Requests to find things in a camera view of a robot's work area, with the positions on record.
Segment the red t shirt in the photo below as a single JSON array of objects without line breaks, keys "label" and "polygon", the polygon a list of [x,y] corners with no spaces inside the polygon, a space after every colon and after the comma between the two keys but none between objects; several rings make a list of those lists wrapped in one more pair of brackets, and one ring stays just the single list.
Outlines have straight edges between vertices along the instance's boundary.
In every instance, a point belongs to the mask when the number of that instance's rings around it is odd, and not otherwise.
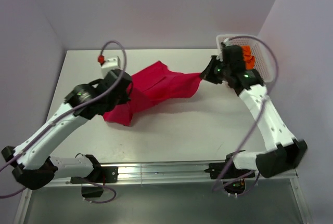
[{"label": "red t shirt", "polygon": [[130,126],[133,115],[169,99],[191,98],[199,88],[199,73],[170,71],[157,61],[132,76],[134,87],[130,101],[103,115],[104,121]]}]

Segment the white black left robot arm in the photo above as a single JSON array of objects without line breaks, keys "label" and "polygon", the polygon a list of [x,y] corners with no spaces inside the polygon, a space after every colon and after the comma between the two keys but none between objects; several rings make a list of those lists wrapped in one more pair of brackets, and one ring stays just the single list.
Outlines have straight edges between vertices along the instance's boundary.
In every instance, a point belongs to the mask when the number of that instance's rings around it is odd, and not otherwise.
[{"label": "white black left robot arm", "polygon": [[51,153],[93,117],[128,102],[130,98],[126,90],[132,84],[129,74],[113,69],[104,78],[75,86],[56,113],[34,135],[19,146],[2,149],[3,158],[13,167],[16,182],[37,190],[59,178],[99,180],[103,169],[93,155],[65,159]]}]

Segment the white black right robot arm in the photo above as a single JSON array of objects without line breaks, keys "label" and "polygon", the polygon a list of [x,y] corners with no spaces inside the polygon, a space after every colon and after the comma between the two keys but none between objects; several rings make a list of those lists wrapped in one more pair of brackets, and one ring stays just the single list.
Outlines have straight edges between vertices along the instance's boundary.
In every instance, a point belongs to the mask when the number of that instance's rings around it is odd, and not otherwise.
[{"label": "white black right robot arm", "polygon": [[218,56],[211,57],[200,76],[213,84],[228,83],[255,119],[255,127],[261,132],[266,148],[260,152],[239,150],[230,155],[223,174],[237,177],[245,169],[271,178],[298,167],[308,145],[287,128],[271,102],[259,72],[246,69],[240,46],[223,47]]}]

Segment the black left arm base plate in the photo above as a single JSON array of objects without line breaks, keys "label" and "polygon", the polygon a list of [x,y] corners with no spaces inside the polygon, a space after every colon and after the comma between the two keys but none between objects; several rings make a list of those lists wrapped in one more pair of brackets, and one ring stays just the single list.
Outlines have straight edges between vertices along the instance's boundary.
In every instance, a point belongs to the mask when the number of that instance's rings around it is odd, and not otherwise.
[{"label": "black left arm base plate", "polygon": [[117,166],[101,166],[95,168],[86,177],[71,177],[71,184],[86,183],[86,181],[94,183],[115,183],[118,179],[118,167]]}]

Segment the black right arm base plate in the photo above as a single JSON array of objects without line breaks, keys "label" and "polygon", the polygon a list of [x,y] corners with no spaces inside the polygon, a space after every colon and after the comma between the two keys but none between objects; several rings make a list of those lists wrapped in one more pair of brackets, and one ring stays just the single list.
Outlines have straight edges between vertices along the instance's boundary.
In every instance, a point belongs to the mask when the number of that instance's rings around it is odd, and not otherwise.
[{"label": "black right arm base plate", "polygon": [[[208,168],[204,170],[205,173],[210,174],[210,179],[217,179],[219,174],[222,172],[227,162],[216,162],[209,163]],[[232,164],[227,172],[222,177],[223,179],[236,179],[240,176],[249,173],[246,178],[254,178],[255,172],[248,169],[237,169],[234,164]]]}]

